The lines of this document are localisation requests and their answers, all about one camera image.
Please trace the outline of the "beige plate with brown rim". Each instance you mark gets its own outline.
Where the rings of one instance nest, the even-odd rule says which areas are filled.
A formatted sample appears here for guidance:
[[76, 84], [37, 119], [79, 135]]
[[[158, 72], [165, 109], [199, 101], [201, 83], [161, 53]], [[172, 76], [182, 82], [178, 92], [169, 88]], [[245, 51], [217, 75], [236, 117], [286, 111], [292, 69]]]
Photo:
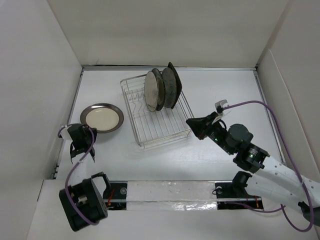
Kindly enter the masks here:
[[110, 103], [96, 103], [86, 107], [80, 114], [80, 122], [98, 133], [111, 133], [119, 129], [124, 122], [122, 110]]

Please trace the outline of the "black square floral plate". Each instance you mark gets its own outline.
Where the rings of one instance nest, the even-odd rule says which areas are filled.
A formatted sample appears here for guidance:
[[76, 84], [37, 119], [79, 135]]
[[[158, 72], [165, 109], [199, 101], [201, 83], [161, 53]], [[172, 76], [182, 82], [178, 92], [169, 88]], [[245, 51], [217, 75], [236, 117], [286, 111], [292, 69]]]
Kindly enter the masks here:
[[180, 97], [180, 94], [182, 92], [183, 87], [182, 87], [182, 83], [181, 83], [180, 77], [178, 75], [178, 72], [175, 69], [174, 65], [171, 62], [169, 62], [168, 67], [173, 71], [175, 81], [176, 81], [176, 97], [175, 97], [173, 105], [171, 106], [171, 109], [173, 109], [175, 107], [176, 103], [178, 102], [178, 99]]

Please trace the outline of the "grey round deer plate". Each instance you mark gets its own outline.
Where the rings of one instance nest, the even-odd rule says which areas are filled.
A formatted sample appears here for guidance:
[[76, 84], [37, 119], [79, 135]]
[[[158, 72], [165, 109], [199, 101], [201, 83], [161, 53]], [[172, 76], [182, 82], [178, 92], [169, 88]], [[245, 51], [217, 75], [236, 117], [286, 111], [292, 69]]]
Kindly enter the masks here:
[[177, 82], [175, 75], [171, 68], [166, 67], [162, 71], [161, 76], [165, 87], [164, 107], [171, 108], [174, 105], [177, 96]]

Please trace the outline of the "black rimmed striped round plate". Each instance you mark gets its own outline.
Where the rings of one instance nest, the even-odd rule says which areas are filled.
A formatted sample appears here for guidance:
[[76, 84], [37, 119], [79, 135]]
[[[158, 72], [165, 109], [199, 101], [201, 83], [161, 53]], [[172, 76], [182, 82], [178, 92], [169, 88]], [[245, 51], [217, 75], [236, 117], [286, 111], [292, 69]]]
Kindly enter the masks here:
[[155, 75], [157, 86], [158, 86], [158, 102], [157, 102], [156, 110], [160, 111], [165, 104], [165, 96], [166, 96], [165, 83], [161, 75], [161, 72], [157, 68], [153, 68], [151, 71]]

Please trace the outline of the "beige plate with tree pattern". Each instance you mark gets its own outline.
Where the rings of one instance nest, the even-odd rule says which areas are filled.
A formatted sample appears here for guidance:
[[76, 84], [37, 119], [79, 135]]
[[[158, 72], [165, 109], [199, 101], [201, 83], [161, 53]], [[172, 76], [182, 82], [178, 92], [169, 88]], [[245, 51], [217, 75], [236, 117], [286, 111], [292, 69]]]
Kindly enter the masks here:
[[155, 112], [159, 103], [159, 86], [155, 73], [149, 71], [144, 79], [144, 99], [150, 112]]

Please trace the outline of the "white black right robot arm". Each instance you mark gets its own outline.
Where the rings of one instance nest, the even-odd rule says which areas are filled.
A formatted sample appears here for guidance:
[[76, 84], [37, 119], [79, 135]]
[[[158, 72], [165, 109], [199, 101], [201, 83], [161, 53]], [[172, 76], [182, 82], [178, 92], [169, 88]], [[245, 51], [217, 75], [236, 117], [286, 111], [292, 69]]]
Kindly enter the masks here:
[[320, 224], [320, 184], [270, 156], [253, 144], [253, 134], [242, 124], [227, 127], [216, 112], [200, 118], [189, 118], [186, 124], [199, 139], [210, 138], [241, 169], [232, 180], [231, 191], [237, 197], [248, 193], [285, 205], [303, 217]]

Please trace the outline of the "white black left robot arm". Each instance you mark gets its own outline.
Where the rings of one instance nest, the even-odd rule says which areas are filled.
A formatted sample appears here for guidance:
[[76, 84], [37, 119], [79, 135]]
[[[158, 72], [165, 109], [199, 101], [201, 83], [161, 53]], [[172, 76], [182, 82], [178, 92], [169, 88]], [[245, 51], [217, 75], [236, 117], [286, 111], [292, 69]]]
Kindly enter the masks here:
[[96, 226], [108, 217], [104, 198], [113, 194], [111, 183], [104, 172], [88, 175], [90, 163], [95, 163], [94, 144], [97, 129], [86, 124], [72, 123], [61, 127], [58, 137], [70, 141], [69, 154], [73, 159], [59, 199], [71, 229], [77, 232], [88, 226]]

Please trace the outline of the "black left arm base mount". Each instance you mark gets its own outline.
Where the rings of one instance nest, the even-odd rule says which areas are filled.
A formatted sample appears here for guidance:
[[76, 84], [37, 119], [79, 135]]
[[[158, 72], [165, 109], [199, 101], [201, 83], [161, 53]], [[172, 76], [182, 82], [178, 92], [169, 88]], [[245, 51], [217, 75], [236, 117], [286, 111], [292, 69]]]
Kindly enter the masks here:
[[121, 211], [127, 209], [127, 181], [111, 181], [110, 187], [104, 190], [103, 199], [108, 211]]

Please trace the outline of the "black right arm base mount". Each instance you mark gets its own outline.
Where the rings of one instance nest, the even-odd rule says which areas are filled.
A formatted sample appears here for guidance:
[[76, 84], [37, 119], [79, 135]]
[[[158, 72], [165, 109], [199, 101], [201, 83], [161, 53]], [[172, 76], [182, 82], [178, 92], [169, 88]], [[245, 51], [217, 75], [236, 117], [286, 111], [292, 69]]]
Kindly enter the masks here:
[[233, 190], [231, 181], [218, 181], [214, 185], [212, 194], [216, 196], [218, 210], [248, 209], [246, 206], [254, 210], [264, 209], [261, 197], [248, 195], [246, 192], [237, 193]]

